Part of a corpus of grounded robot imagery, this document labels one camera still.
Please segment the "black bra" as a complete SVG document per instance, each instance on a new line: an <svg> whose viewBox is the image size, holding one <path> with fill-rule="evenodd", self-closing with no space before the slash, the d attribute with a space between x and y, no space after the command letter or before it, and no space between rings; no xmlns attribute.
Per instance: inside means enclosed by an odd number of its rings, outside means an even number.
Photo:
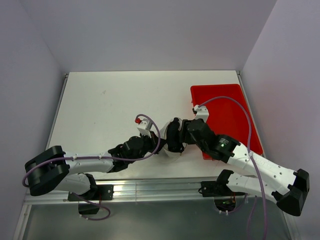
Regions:
<svg viewBox="0 0 320 240"><path fill-rule="evenodd" d="M180 122L177 117L175 117L168 125L166 130L166 143L168 150L173 153L182 153L184 151L184 146L180 142Z"/></svg>

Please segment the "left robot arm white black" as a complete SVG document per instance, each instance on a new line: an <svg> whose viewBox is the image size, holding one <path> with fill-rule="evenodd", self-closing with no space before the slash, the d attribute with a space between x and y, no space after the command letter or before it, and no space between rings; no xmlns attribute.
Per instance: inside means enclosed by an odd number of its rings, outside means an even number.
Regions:
<svg viewBox="0 0 320 240"><path fill-rule="evenodd" d="M67 156L62 146L55 145L29 160L22 179L32 196L42 196L53 190L72 192L91 200L98 187L92 172L117 173L134 162L158 154L166 140L154 132L133 136L107 152L94 156Z"/></svg>

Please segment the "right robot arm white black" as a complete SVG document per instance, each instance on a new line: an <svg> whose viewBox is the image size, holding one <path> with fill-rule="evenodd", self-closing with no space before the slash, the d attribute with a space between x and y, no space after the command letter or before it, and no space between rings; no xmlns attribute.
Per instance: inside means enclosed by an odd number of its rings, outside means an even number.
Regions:
<svg viewBox="0 0 320 240"><path fill-rule="evenodd" d="M225 134L215 134L203 119L183 120L180 141L196 145L211 159L238 167L251 176L223 170L216 189L222 195L242 192L265 197L283 212L298 217L302 214L310 191L310 174L280 166L248 150L241 142Z"/></svg>

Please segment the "white mesh laundry bag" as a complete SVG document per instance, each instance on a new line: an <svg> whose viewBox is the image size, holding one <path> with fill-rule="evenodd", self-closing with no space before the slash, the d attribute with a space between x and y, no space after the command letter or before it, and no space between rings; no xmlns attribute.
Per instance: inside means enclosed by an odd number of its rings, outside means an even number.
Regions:
<svg viewBox="0 0 320 240"><path fill-rule="evenodd" d="M174 121L174 119L172 118L170 121L168 121L161 128L161 130L160 130L161 139L164 139L164 140L167 139L168 126L173 121ZM182 153L169 151L168 144L165 143L164 146L162 147L161 151L159 152L159 157L158 157L157 161L162 163L162 164L169 164L169 163L172 163L172 162L176 161L181 156L182 156Z"/></svg>

